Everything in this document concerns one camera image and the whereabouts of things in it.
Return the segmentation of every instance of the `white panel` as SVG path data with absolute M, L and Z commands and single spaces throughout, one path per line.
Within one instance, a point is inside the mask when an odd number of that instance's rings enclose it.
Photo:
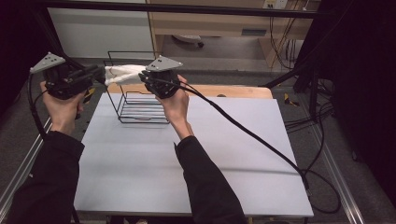
M 109 50 L 153 51 L 147 12 L 49 8 L 49 14 L 64 52 L 70 57 L 108 58 Z M 130 57 L 154 59 L 152 53 L 118 56 Z
M 112 94 L 117 102 L 120 94 Z M 276 100 L 210 98 L 295 162 Z M 312 217 L 302 179 L 267 147 L 234 127 L 207 102 L 190 98 L 189 121 L 247 216 Z M 108 215 L 191 212 L 170 124 L 123 124 L 104 93 L 82 142 L 75 207 Z

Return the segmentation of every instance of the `white table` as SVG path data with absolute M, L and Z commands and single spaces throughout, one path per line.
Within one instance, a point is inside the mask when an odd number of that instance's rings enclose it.
M 120 95 L 112 93 L 112 98 Z M 210 98 L 295 162 L 276 100 Z M 245 214 L 312 217 L 302 179 L 267 147 L 212 106 L 191 96 L 195 135 L 238 196 Z M 188 216 L 188 192 L 170 124 L 124 124 L 104 94 L 82 141 L 78 211 L 108 215 Z

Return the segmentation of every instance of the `white cabinet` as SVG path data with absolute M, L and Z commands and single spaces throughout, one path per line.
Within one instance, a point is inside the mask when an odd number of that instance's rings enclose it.
M 147 12 L 49 8 L 49 14 L 70 57 L 108 58 L 109 50 L 153 51 Z M 154 59 L 153 53 L 117 53 L 112 57 Z

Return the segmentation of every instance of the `black handheld controller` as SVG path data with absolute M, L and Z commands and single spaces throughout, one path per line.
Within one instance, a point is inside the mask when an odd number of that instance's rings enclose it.
M 148 91 L 160 99 L 172 97 L 178 90 L 180 81 L 171 69 L 181 65 L 183 64 L 160 56 L 139 74 L 140 80 L 145 83 Z
M 160 99 L 172 97 L 180 85 L 177 75 L 172 70 L 163 72 L 143 71 L 139 74 L 140 80 L 145 83 L 146 89 L 158 96 Z
M 43 73 L 49 94 L 58 99 L 67 100 L 80 92 L 87 91 L 92 86 L 95 77 L 103 76 L 104 70 L 97 65 L 70 70 L 69 66 L 61 64 Z

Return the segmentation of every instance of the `power strip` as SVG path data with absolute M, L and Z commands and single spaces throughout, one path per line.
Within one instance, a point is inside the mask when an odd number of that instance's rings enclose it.
M 285 9 L 288 0 L 265 0 L 262 8 Z

